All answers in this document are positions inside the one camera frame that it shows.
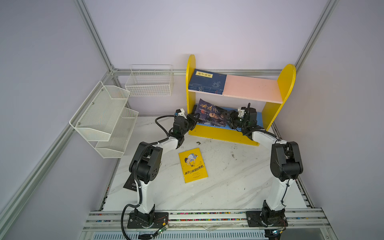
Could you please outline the navy blue book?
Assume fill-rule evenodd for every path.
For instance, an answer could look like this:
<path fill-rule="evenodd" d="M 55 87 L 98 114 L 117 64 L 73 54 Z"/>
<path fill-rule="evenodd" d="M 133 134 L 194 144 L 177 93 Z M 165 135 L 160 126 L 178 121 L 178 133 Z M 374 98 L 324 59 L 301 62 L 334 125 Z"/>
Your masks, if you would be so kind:
<path fill-rule="evenodd" d="M 188 84 L 190 91 L 222 95 L 227 75 L 195 69 Z"/>

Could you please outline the black antler cover book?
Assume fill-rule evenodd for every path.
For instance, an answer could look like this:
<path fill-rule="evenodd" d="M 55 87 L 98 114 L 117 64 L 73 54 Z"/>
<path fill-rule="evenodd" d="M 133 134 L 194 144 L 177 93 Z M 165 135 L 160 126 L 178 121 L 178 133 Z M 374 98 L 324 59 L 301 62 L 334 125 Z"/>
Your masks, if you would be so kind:
<path fill-rule="evenodd" d="M 134 174 L 130 174 L 123 188 L 134 192 L 137 191 L 137 184 L 135 182 Z"/>

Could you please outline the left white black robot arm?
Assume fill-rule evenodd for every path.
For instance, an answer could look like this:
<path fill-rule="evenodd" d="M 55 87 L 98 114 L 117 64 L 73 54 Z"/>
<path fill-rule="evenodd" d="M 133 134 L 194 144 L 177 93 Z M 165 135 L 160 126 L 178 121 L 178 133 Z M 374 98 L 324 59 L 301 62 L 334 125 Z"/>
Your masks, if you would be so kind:
<path fill-rule="evenodd" d="M 138 203 L 128 204 L 133 208 L 131 221 L 148 228 L 155 222 L 155 203 L 150 196 L 150 183 L 156 178 L 161 166 L 163 154 L 178 149 L 185 140 L 185 135 L 193 130 L 200 114 L 185 114 L 178 109 L 173 115 L 160 116 L 155 119 L 166 134 L 166 138 L 152 143 L 141 142 L 130 164 L 130 172 L 136 184 Z"/>

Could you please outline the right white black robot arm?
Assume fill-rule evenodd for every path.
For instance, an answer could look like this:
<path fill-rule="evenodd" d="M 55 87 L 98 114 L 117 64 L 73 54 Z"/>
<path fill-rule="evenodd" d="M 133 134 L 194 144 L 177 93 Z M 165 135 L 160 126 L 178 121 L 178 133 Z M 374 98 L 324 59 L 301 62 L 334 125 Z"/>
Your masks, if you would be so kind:
<path fill-rule="evenodd" d="M 259 126 L 257 111 L 251 108 L 251 105 L 236 111 L 225 111 L 224 118 L 231 129 L 241 132 L 243 136 L 271 151 L 270 170 L 275 180 L 267 199 L 264 200 L 257 221 L 265 227 L 284 221 L 287 206 L 285 198 L 291 188 L 291 183 L 304 170 L 299 145 L 296 142 L 282 140 Z"/>

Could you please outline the dark blue yellow-edged book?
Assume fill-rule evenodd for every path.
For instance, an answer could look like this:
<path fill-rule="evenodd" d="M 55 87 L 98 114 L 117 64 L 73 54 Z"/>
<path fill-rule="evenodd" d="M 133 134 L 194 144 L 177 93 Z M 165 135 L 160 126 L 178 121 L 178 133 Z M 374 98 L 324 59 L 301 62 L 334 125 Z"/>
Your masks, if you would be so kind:
<path fill-rule="evenodd" d="M 199 113 L 199 118 L 215 118 L 215 119 L 222 119 L 226 121 L 223 118 L 223 112 L 226 110 L 220 107 L 217 107 L 211 103 L 208 103 L 202 99 L 199 100 L 199 103 L 197 104 L 195 113 Z"/>

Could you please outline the yellow children's book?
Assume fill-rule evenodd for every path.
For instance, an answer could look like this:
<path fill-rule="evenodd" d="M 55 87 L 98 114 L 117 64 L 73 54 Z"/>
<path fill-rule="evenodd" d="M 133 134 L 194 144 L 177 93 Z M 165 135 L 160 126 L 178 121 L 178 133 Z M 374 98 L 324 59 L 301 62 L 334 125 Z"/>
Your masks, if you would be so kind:
<path fill-rule="evenodd" d="M 209 176 L 200 148 L 179 153 L 179 159 L 186 184 Z"/>

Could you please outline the white mesh tiered rack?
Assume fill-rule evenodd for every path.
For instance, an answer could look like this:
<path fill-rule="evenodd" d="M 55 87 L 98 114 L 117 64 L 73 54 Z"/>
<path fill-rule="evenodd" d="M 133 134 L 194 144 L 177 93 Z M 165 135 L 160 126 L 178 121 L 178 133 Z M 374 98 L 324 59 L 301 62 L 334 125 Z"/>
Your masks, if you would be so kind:
<path fill-rule="evenodd" d="M 69 121 L 104 159 L 125 154 L 139 112 L 128 108 L 130 92 L 98 82 Z"/>

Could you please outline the black wolf cover book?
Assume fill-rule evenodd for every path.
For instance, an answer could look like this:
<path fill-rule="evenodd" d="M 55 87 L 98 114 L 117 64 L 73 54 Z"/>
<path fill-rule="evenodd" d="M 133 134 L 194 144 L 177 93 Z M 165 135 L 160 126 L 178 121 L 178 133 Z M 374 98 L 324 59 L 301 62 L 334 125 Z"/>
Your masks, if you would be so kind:
<path fill-rule="evenodd" d="M 199 124 L 208 125 L 208 126 L 214 126 L 214 127 L 225 127 L 227 125 L 226 121 L 222 119 L 215 119 L 215 118 L 199 118 L 198 119 Z"/>

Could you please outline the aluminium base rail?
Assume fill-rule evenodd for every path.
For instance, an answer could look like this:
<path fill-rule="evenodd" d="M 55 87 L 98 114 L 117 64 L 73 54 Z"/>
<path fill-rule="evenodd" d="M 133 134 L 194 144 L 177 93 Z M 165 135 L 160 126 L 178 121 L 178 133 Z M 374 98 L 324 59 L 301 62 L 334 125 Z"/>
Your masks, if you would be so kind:
<path fill-rule="evenodd" d="M 336 240 L 322 209 L 288 209 L 281 221 L 265 227 L 258 210 L 160 211 L 150 227 L 142 227 L 126 210 L 91 212 L 81 240 L 137 240 L 163 228 L 157 240 Z"/>

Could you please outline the yellow pink blue bookshelf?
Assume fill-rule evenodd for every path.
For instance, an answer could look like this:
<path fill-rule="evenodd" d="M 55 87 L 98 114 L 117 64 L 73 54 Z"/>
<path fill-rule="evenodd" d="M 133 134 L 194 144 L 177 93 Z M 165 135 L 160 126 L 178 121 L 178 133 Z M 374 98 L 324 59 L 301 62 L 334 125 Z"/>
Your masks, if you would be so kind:
<path fill-rule="evenodd" d="M 264 103 L 263 109 L 258 111 L 258 124 L 267 131 L 288 100 L 295 85 L 296 74 L 296 67 L 288 64 L 280 72 L 277 80 L 228 75 L 222 95 L 205 92 L 199 94 L 210 98 L 211 103 L 222 108 L 237 109 L 254 101 L 257 102 L 257 106 Z M 250 146 L 266 146 L 269 138 L 263 133 L 255 133 L 255 139 L 252 140 L 240 131 L 207 125 L 197 125 L 189 134 Z"/>

